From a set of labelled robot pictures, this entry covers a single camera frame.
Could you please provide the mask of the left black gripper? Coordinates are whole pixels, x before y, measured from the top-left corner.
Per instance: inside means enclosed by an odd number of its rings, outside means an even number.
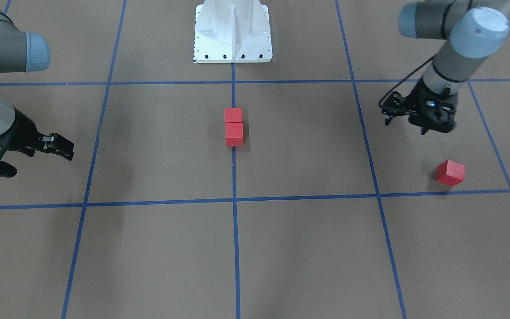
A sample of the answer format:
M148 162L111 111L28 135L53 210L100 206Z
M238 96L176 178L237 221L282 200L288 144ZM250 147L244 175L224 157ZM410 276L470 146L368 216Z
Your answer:
M449 133L456 127L455 114L457 95L450 94L450 89L444 93L434 93L421 79L408 96L409 107L413 114L408 122L421 127L421 134L429 130Z

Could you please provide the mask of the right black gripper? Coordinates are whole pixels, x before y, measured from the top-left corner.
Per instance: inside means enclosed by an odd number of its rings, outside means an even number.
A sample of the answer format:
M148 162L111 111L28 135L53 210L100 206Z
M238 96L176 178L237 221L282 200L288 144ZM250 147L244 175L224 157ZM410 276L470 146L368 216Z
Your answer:
M0 136L0 149L15 151L34 157L36 151L56 154L67 161L73 160L75 144L59 135L51 133L45 136L37 131L33 120L15 109L14 123L8 131Z

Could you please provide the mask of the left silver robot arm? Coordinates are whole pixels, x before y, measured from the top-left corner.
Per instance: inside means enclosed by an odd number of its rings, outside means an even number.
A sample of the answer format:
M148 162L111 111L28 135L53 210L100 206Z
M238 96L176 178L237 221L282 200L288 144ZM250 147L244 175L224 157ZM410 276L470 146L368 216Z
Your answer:
M407 38L443 39L407 97L391 93L383 104L386 123L409 123L448 133L456 127L458 93L482 63L510 36L510 0L425 0L403 6L399 33Z

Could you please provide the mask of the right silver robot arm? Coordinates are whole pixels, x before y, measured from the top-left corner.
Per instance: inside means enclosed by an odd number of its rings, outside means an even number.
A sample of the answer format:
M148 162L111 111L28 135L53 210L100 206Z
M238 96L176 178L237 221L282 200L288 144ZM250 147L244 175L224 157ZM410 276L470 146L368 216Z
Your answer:
M47 41L35 32L21 31L0 9L0 73L46 70L50 64ZM35 152L73 159L73 143L57 133L44 135L35 123L0 97L0 149L33 157Z

